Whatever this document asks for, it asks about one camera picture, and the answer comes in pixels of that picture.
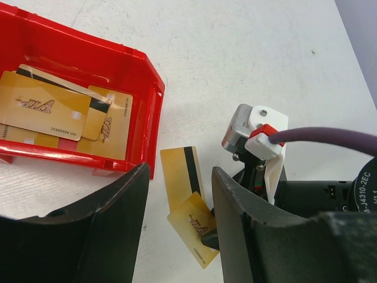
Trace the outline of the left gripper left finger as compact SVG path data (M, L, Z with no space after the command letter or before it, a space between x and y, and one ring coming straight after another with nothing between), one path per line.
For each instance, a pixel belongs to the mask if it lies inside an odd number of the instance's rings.
M131 282L149 182L143 163L44 217L2 217L1 281Z

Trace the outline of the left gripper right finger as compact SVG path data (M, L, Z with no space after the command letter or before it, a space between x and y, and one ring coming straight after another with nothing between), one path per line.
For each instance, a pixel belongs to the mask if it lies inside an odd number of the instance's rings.
M376 214L309 219L271 205L222 168L211 174L225 282L375 282Z

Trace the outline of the gold card front up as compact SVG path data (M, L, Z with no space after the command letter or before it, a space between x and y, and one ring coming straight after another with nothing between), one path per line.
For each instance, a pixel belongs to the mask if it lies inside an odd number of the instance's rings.
M167 217L192 256L205 269L219 254L202 244L201 237L216 228L216 220L202 197L193 193Z

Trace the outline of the gold card stripe up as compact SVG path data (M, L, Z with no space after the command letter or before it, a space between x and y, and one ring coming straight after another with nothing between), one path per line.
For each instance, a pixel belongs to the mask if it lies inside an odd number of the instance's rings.
M160 157L170 212L195 192L206 198L196 147L163 149Z

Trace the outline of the red plastic bin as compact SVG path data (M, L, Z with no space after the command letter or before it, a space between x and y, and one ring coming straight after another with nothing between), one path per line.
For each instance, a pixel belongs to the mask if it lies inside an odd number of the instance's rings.
M28 157L112 172L128 172L141 163L155 169L165 85L145 53L1 4L1 70L13 71L21 64L34 65L84 87L131 94L126 153L117 160L1 141L1 163Z

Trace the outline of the black card holder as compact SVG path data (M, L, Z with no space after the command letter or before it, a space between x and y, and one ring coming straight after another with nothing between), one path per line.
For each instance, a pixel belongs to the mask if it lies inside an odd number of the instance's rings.
M214 228L210 231L205 232L201 236L200 240L201 240L201 243L204 246L211 248L211 249L214 249L214 250L217 250L217 251L220 250L217 228Z

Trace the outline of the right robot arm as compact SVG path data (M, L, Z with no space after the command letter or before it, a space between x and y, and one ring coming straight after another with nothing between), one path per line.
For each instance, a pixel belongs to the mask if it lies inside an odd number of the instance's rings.
M320 212L376 212L376 158L352 181L287 180L282 172L273 195L274 205L309 218Z

